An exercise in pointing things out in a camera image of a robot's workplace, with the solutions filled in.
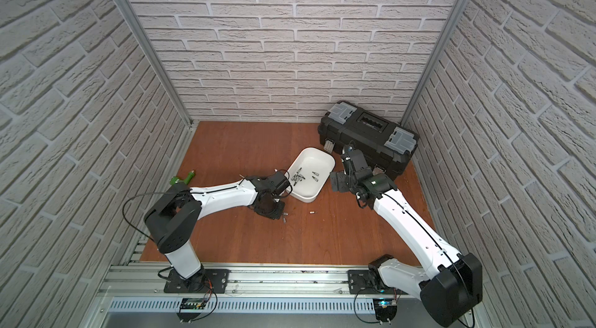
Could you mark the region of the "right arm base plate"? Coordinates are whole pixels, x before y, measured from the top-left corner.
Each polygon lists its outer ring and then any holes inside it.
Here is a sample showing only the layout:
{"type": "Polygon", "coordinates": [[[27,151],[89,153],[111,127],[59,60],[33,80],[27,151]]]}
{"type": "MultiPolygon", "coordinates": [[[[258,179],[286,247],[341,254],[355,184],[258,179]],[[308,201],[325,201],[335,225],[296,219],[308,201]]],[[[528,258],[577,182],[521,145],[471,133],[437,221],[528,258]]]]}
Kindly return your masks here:
{"type": "Polygon", "coordinates": [[[380,276],[371,270],[348,270],[349,293],[360,294],[380,294],[380,295],[406,295],[406,292],[400,289],[390,288],[385,285],[380,276]]]}

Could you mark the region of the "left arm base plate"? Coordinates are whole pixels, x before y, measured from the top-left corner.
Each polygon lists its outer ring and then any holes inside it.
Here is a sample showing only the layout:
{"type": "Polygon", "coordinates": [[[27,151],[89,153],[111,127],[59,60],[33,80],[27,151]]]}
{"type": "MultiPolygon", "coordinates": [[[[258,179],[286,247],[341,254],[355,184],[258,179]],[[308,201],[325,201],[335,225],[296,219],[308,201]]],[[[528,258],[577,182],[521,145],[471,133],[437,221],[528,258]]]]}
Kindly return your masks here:
{"type": "Polygon", "coordinates": [[[209,290],[217,294],[225,293],[229,269],[202,269],[192,277],[182,278],[175,269],[170,270],[166,278],[164,293],[207,293],[209,290]]]}

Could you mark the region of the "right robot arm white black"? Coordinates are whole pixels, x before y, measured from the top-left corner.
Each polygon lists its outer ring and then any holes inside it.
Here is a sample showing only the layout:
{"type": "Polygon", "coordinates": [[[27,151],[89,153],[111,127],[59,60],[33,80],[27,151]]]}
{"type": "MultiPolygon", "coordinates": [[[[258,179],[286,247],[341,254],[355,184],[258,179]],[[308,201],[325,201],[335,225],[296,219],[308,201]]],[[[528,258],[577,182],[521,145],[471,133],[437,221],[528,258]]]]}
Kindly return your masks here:
{"type": "Polygon", "coordinates": [[[360,208],[385,219],[419,261],[414,267],[383,255],[371,262],[362,291],[404,292],[422,302],[440,326],[462,320],[483,299],[483,266],[472,253],[462,254],[442,239],[405,199],[394,181],[374,174],[364,153],[346,146],[343,170],[330,179],[333,191],[354,194],[360,208]]]}

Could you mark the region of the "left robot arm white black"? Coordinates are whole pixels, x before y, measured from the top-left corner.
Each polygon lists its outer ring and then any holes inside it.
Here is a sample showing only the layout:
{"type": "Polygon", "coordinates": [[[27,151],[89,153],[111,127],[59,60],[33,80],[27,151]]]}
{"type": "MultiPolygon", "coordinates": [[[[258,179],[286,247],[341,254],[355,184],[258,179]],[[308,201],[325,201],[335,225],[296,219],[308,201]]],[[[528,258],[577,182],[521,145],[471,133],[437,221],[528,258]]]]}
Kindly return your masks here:
{"type": "Polygon", "coordinates": [[[236,207],[248,207],[259,216],[280,219],[290,181],[277,171],[268,177],[249,176],[238,182],[208,188],[176,183],[148,210],[144,223],[182,281],[201,277],[204,267],[190,243],[197,221],[236,207]]]}

